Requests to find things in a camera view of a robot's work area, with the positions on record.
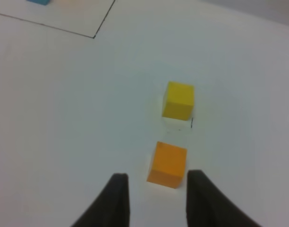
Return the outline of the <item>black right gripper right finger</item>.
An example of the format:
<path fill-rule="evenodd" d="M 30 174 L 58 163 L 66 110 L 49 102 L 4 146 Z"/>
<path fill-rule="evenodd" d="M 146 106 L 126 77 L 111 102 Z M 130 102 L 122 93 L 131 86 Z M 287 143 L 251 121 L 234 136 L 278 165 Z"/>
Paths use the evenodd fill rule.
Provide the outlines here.
<path fill-rule="evenodd" d="M 186 218 L 189 227 L 259 226 L 201 170 L 189 170 L 187 173 Z"/>

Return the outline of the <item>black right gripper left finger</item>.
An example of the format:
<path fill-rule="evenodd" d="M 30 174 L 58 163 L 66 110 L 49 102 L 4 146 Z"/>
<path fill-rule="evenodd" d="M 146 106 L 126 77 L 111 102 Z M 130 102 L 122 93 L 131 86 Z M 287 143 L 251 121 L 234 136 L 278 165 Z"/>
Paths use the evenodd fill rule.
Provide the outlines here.
<path fill-rule="evenodd" d="M 113 174 L 98 197 L 73 226 L 128 227 L 129 224 L 128 175 Z"/>

